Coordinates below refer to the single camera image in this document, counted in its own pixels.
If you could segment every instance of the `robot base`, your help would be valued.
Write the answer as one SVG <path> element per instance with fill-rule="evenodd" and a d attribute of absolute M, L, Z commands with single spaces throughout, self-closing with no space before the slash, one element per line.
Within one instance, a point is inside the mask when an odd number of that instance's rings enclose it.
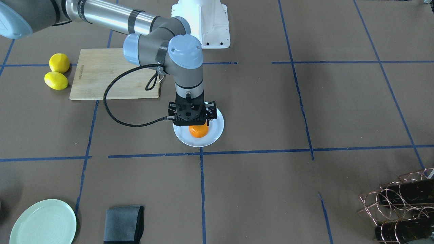
<path fill-rule="evenodd" d="M 227 7 L 220 0 L 179 0 L 172 6 L 172 17 L 188 21 L 191 35 L 199 39 L 202 49 L 230 46 Z"/>
<path fill-rule="evenodd" d="M 213 144 L 223 132 L 224 119 L 220 110 L 217 109 L 217 119 L 210 121 L 210 127 L 208 134 L 202 138 L 195 138 L 190 134 L 188 126 L 177 126 L 173 125 L 173 130 L 178 139 L 184 144 L 191 147 L 206 147 Z"/>

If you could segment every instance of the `orange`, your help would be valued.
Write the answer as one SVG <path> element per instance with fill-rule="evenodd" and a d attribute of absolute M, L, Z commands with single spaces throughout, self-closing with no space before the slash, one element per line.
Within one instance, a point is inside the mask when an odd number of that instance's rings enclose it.
<path fill-rule="evenodd" d="M 190 125 L 190 134 L 196 138 L 202 138 L 208 134 L 208 126 L 207 124 L 203 125 Z"/>

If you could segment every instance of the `gray cloth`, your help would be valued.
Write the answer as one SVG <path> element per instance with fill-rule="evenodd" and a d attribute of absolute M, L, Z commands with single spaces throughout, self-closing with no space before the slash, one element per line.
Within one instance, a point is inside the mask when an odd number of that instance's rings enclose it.
<path fill-rule="evenodd" d="M 140 205 L 107 209 L 105 244 L 138 244 L 144 229 L 144 207 Z"/>

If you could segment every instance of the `wooden cutting board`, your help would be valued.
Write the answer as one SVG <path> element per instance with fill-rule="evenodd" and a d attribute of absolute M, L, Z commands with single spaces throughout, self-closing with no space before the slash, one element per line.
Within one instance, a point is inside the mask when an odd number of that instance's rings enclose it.
<path fill-rule="evenodd" d="M 69 99 L 99 100 L 107 86 L 123 72 L 137 67 L 128 63 L 122 48 L 81 49 Z M 160 84 L 145 91 L 152 69 L 141 69 L 122 77 L 110 89 L 107 99 L 158 98 Z"/>

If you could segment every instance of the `light green plate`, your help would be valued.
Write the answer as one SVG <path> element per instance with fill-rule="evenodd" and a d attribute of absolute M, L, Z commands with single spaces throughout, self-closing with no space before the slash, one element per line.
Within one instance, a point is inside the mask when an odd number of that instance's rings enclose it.
<path fill-rule="evenodd" d="M 72 208 L 57 199 L 35 203 L 24 211 L 10 234 L 10 244 L 71 244 L 77 220 Z"/>

